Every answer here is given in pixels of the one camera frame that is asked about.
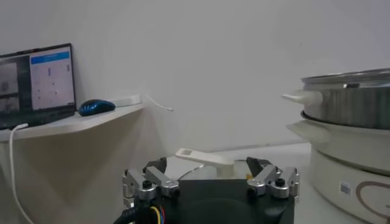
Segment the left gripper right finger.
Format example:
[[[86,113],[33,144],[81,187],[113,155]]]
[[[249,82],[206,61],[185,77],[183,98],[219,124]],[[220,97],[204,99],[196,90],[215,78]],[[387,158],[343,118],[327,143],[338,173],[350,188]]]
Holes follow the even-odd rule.
[[[252,174],[247,180],[247,194],[257,198],[267,192],[274,198],[298,198],[300,173],[295,167],[279,168],[266,159],[247,157],[246,163]]]

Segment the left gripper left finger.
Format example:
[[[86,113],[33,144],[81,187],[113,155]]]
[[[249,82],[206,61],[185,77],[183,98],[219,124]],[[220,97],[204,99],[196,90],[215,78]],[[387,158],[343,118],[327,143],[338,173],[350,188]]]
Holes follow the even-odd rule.
[[[125,207],[131,208],[135,200],[150,203],[158,197],[177,199],[180,186],[177,180],[165,175],[167,158],[149,161],[139,172],[126,169],[122,175],[122,197]]]

